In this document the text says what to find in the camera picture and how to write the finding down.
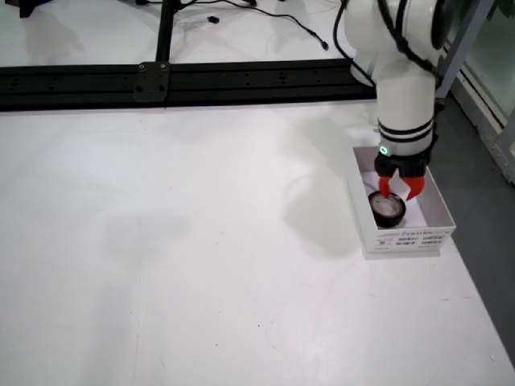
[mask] black wire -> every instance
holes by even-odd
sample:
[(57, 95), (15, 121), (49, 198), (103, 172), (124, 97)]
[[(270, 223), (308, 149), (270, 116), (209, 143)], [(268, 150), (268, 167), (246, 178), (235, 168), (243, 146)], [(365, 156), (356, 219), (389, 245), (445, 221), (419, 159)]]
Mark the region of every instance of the black wire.
[(241, 4), (236, 4), (235, 2), (231, 2), (229, 0), (211, 0), (208, 2), (200, 2), (198, 0), (191, 0), (189, 3), (184, 4), (181, 9), (184, 9), (188, 6), (192, 6), (194, 4), (197, 4), (197, 5), (198, 4), (216, 4), (218, 2), (226, 2), (228, 4), (231, 4), (232, 6), (236, 6), (238, 8), (244, 9), (244, 10), (255, 10), (255, 11), (261, 12), (262, 14), (265, 14), (267, 16), (271, 16), (272, 18), (288, 18), (289, 20), (291, 20), (292, 22), (297, 24), (299, 27), (301, 27), (303, 30), (305, 30), (305, 32), (307, 32), (309, 35), (311, 35), (315, 39), (317, 39), (325, 51), (327, 51), (329, 49), (329, 44), (324, 42), (322, 40), (322, 38), (320, 38), (316, 32), (314, 32), (313, 30), (310, 30), (309, 28), (304, 26), (295, 16), (292, 16), (291, 14), (271, 14), (270, 12), (267, 12), (265, 10), (257, 8), (256, 6), (243, 6)]
[(376, 82), (373, 81), (372, 77), (369, 74), (367, 74), (367, 72), (363, 68), (361, 68), (361, 66), (359, 64), (357, 64), (354, 61), (354, 59), (349, 54), (347, 54), (347, 52), (344, 51), (344, 49), (340, 46), (340, 42), (338, 41), (338, 28), (340, 26), (341, 17), (344, 14), (345, 9), (347, 8), (347, 5), (348, 5), (348, 0), (341, 0), (341, 5), (340, 5), (340, 8), (338, 10), (338, 14), (336, 15), (335, 26), (334, 26), (334, 28), (332, 30), (332, 40), (334, 41), (335, 47), (340, 52), (340, 54), (345, 59), (350, 60), (351, 61), (351, 65), (354, 66), (354, 68), (357, 71), (359, 71), (360, 74), (362, 76), (364, 76), (365, 79), (368, 82), (370, 82), (370, 84), (373, 87), (376, 87)]
[(410, 45), (408, 44), (408, 40), (402, 35), (402, 32), (397, 31), (393, 25), (393, 19), (389, 14), (389, 7), (386, 3), (386, 0), (378, 0), (377, 5), (379, 6), (379, 12), (381, 13), (383, 22), (386, 25), (386, 29), (388, 29), (389, 34), (392, 36), (392, 39), (397, 45), (399, 52), (404, 54), (410, 61), (417, 64), (421, 69), (433, 74), (437, 80), (438, 87), (441, 77), (438, 74), (436, 67), (432, 64), (432, 62), (427, 59), (422, 59), (411, 50)]

